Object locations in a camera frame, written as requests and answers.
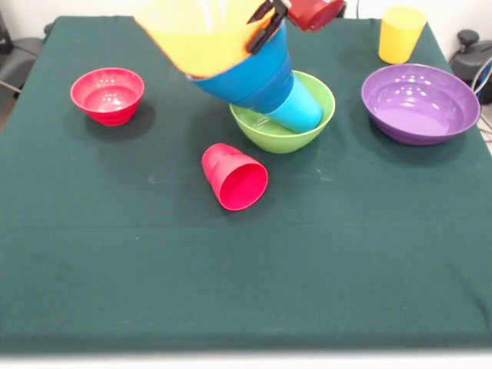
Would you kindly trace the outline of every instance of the plastic bowl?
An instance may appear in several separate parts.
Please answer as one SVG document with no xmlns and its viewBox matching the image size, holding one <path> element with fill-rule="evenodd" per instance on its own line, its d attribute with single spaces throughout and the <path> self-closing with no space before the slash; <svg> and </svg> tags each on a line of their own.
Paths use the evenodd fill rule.
<svg viewBox="0 0 492 369">
<path fill-rule="evenodd" d="M 366 78 L 362 100 L 376 126 L 406 145 L 435 145 L 473 127 L 480 103 L 459 78 L 427 65 L 391 65 Z"/>
<path fill-rule="evenodd" d="M 229 105 L 239 128 L 265 151 L 287 154 L 303 148 L 323 131 L 335 113 L 335 97 L 328 86 L 312 75 L 301 71 L 294 71 L 294 73 L 323 108 L 320 124 L 311 131 L 296 134 L 265 115 L 237 105 Z"/>
<path fill-rule="evenodd" d="M 123 68 L 101 68 L 81 76 L 71 87 L 71 100 L 89 117 L 106 126 L 123 125 L 137 111 L 145 84 Z"/>
</svg>

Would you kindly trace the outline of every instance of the purple bowl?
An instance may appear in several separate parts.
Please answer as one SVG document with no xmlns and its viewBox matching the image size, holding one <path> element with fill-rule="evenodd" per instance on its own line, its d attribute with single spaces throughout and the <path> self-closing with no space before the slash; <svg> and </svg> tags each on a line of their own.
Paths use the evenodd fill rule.
<svg viewBox="0 0 492 369">
<path fill-rule="evenodd" d="M 362 101 L 382 132 L 406 145 L 445 142 L 473 127 L 480 103 L 460 79 L 419 64 L 376 70 L 362 86 Z"/>
</svg>

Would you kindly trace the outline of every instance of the green bowl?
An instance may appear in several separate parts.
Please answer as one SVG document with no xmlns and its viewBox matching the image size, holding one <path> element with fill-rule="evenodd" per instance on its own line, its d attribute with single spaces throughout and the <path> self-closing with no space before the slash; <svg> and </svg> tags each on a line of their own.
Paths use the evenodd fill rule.
<svg viewBox="0 0 492 369">
<path fill-rule="evenodd" d="M 335 113 L 335 97 L 328 86 L 312 75 L 301 71 L 294 71 L 294 73 L 323 108 L 323 118 L 320 124 L 311 131 L 297 134 L 265 115 L 237 105 L 229 105 L 239 128 L 265 151 L 287 154 L 299 150 L 323 131 Z"/>
</svg>

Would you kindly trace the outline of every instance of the cyan cup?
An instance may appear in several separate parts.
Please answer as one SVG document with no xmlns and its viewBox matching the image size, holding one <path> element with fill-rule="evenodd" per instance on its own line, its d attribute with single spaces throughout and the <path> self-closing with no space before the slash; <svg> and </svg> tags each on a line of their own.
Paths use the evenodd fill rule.
<svg viewBox="0 0 492 369">
<path fill-rule="evenodd" d="M 297 133 L 316 128 L 323 115 L 292 72 L 285 23 L 256 55 L 214 77 L 188 76 L 188 80 L 210 95 L 267 115 Z"/>
<path fill-rule="evenodd" d="M 323 109 L 294 76 L 291 93 L 278 108 L 265 115 L 297 133 L 315 129 L 323 117 Z"/>
</svg>

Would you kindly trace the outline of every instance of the red cup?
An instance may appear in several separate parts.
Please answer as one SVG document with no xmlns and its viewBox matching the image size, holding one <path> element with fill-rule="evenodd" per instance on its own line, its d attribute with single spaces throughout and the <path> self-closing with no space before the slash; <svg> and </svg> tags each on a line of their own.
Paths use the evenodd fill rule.
<svg viewBox="0 0 492 369">
<path fill-rule="evenodd" d="M 214 144 L 201 164 L 219 203 L 230 211 L 249 208 L 268 185 L 268 171 L 253 158 L 226 144 Z"/>
</svg>

